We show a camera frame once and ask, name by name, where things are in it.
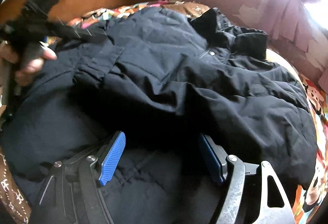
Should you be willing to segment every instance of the bolt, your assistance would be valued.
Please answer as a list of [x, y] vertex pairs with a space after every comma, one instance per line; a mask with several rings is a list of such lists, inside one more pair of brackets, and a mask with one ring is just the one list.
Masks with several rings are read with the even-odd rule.
[[228, 159], [232, 162], [235, 162], [235, 161], [237, 161], [238, 158], [235, 155], [229, 155]]
[[95, 157], [94, 155], [89, 155], [89, 156], [87, 157], [87, 160], [88, 160], [89, 162], [94, 162], [94, 161], [96, 160], [96, 157]]
[[268, 161], [262, 161], [262, 166], [268, 168], [271, 166], [271, 164]]
[[55, 164], [54, 164], [54, 167], [55, 168], [61, 167], [61, 161], [56, 161]]

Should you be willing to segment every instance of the ribbed blue pad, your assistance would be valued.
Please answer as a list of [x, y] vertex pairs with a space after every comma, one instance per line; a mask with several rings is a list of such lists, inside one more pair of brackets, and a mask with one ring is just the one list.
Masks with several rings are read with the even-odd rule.
[[99, 177], [99, 182], [102, 186], [105, 186], [109, 182], [115, 172], [117, 164], [121, 158], [125, 147], [125, 134], [121, 132], [116, 138], [112, 148], [106, 155], [104, 162], [101, 164], [101, 174]]

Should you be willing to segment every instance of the finger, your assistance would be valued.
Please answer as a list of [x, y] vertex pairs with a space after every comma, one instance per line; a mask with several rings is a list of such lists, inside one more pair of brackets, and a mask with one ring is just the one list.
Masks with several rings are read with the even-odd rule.
[[44, 64], [43, 58], [37, 58], [31, 60], [30, 63], [20, 71], [25, 74], [33, 74], [39, 72], [42, 69], [43, 64]]
[[26, 74], [24, 72], [18, 71], [15, 73], [15, 81], [20, 86], [27, 86], [33, 82], [34, 74]]
[[0, 44], [0, 56], [11, 63], [17, 63], [19, 60], [18, 54], [4, 41]]
[[56, 53], [50, 48], [46, 48], [44, 50], [42, 57], [45, 58], [45, 59], [51, 59], [51, 60], [56, 60], [57, 59]]

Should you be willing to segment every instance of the bright light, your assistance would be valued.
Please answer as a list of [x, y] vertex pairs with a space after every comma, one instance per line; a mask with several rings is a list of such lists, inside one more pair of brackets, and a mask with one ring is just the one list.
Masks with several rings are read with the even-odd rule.
[[321, 0], [317, 3], [305, 3], [304, 6], [311, 17], [328, 30], [328, 0]]

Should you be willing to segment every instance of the brown fabric with white print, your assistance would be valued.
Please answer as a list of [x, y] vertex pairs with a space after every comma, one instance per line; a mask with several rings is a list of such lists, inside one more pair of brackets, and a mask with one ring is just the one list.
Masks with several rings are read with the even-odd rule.
[[[6, 106], [1, 105], [0, 116]], [[28, 224], [31, 208], [10, 174], [8, 164], [0, 147], [0, 200], [17, 224]]]

